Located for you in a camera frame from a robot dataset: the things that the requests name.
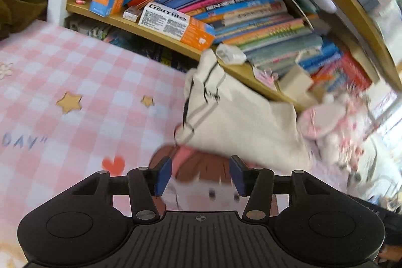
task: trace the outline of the white tote bag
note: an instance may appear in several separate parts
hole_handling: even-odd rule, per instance
[[[269,102],[226,74],[212,50],[204,51],[198,68],[187,73],[184,96],[178,144],[238,155],[277,174],[310,169],[293,105]]]

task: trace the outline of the gold star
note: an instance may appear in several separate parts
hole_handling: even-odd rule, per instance
[[[146,107],[155,106],[154,98],[147,95],[142,97],[141,103]]]
[[[57,106],[63,108],[63,114],[67,114],[72,110],[81,110],[81,101],[82,95],[75,95],[71,92],[66,92],[64,97],[56,102]]]

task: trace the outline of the cartoon girl print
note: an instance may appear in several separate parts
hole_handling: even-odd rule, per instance
[[[241,197],[229,173],[229,159],[187,146],[162,146],[153,156],[153,168],[162,158],[172,158],[172,177],[161,197],[154,198],[160,214],[165,210],[236,210],[241,217],[248,197]],[[277,215],[273,197],[271,215]]]

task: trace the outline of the red heart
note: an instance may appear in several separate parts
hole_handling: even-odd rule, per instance
[[[109,157],[105,157],[102,161],[102,168],[109,171],[111,176],[119,176],[124,170],[125,161],[121,156],[115,156],[113,162]]]

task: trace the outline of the stuffed animal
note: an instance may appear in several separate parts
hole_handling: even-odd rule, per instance
[[[351,91],[327,94],[297,119],[301,134],[315,140],[321,160],[357,171],[360,148],[369,128],[367,100]]]

